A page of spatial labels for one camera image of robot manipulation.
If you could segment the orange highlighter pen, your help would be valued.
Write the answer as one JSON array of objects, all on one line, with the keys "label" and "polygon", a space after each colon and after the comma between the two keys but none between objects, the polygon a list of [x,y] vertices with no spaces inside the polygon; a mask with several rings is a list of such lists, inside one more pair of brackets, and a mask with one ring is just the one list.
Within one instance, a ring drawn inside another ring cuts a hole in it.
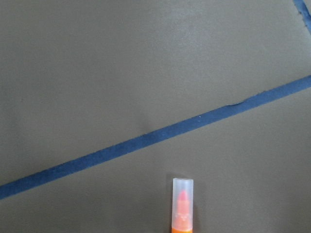
[{"label": "orange highlighter pen", "polygon": [[172,233],[193,232],[193,180],[173,178]]}]

